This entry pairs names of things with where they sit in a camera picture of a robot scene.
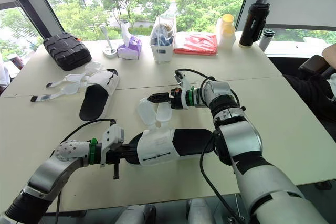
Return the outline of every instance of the black case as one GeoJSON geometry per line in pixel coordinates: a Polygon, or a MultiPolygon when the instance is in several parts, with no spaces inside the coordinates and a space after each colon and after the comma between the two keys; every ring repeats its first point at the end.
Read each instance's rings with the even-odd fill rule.
{"type": "Polygon", "coordinates": [[[43,45],[57,65],[65,71],[82,66],[92,59],[84,44],[67,32],[45,39],[43,45]]]}

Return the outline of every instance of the clear plastic bag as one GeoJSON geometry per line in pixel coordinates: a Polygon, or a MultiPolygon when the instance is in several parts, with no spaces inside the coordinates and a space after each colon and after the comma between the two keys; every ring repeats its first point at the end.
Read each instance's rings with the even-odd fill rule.
{"type": "Polygon", "coordinates": [[[158,17],[151,33],[151,44],[155,46],[170,46],[173,40],[174,20],[158,17]]]}

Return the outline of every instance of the black chair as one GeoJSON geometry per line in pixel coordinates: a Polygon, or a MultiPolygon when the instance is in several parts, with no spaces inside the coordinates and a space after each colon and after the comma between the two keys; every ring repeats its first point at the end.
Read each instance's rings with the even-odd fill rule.
{"type": "Polygon", "coordinates": [[[307,80],[314,74],[320,74],[329,79],[333,73],[336,73],[336,70],[322,56],[314,55],[299,67],[298,77],[302,80],[307,80]]]}

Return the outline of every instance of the white table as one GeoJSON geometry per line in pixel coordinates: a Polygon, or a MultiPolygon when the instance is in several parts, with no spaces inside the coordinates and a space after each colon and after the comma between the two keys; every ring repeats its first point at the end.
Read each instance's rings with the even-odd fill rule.
{"type": "MultiPolygon", "coordinates": [[[[178,68],[192,68],[206,75],[213,75],[218,81],[240,80],[280,76],[281,73],[265,56],[257,45],[243,49],[238,46],[240,33],[232,50],[219,50],[217,56],[174,55],[170,63],[157,64],[153,60],[148,38],[142,38],[142,51],[139,60],[108,59],[102,49],[106,41],[84,42],[91,52],[93,60],[104,65],[105,69],[119,71],[118,89],[144,88],[175,85],[174,71],[178,68]]],[[[71,73],[82,73],[84,66],[71,73]]],[[[53,61],[43,46],[20,73],[19,80],[14,80],[3,96],[50,94],[45,88],[49,82],[61,80],[69,72],[63,71],[53,61]]],[[[191,83],[201,83],[203,77],[188,73],[191,83]]]]}
{"type": "MultiPolygon", "coordinates": [[[[120,73],[126,72],[127,68],[123,64],[128,65],[128,61],[116,60],[121,61],[118,69],[120,73]]],[[[163,66],[176,69],[175,63],[172,61],[163,66]]],[[[24,87],[22,82],[29,77],[30,68],[35,70],[34,67],[32,64],[25,67],[27,73],[18,75],[11,84],[12,90],[19,92],[20,89],[16,86],[24,87]]],[[[157,67],[160,68],[161,65],[152,65],[153,69],[157,67]]],[[[194,68],[187,62],[184,67],[194,68]]],[[[263,139],[264,157],[282,169],[297,185],[335,179],[335,142],[286,80],[276,76],[278,72],[275,67],[269,65],[268,68],[274,76],[229,81],[263,139]]],[[[204,70],[218,78],[212,69],[204,70]]],[[[115,91],[107,117],[115,118],[117,124],[125,129],[126,143],[145,129],[136,113],[138,101],[153,93],[167,92],[172,87],[175,86],[135,89],[119,87],[115,91]]],[[[0,97],[0,211],[11,204],[35,169],[49,157],[58,143],[82,124],[78,113],[84,93],[41,103],[31,103],[32,94],[24,88],[21,94],[14,94],[16,97],[8,94],[7,97],[0,97]]],[[[211,113],[206,108],[173,111],[169,126],[214,129],[211,113]]],[[[87,141],[96,137],[101,140],[107,127],[108,124],[103,122],[88,126],[73,139],[87,141]]],[[[198,158],[193,158],[153,167],[135,167],[122,161],[119,180],[113,180],[113,166],[81,168],[64,187],[60,210],[106,208],[212,196],[214,193],[203,179],[198,162],[198,158]]],[[[222,194],[238,192],[232,169],[222,164],[214,154],[205,157],[204,168],[222,194]]],[[[49,211],[55,211],[55,205],[53,203],[49,211]]]]}

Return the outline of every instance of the thermos lid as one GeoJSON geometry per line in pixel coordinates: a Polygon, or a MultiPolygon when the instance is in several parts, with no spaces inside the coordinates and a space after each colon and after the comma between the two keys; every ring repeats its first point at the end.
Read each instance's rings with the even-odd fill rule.
{"type": "Polygon", "coordinates": [[[265,15],[267,16],[269,14],[269,6],[270,4],[263,4],[263,3],[254,3],[251,4],[248,12],[253,13],[256,15],[265,15]]]}
{"type": "Polygon", "coordinates": [[[268,37],[268,38],[273,38],[274,34],[275,34],[275,32],[272,31],[272,30],[265,30],[262,35],[264,35],[265,37],[268,37]]]}

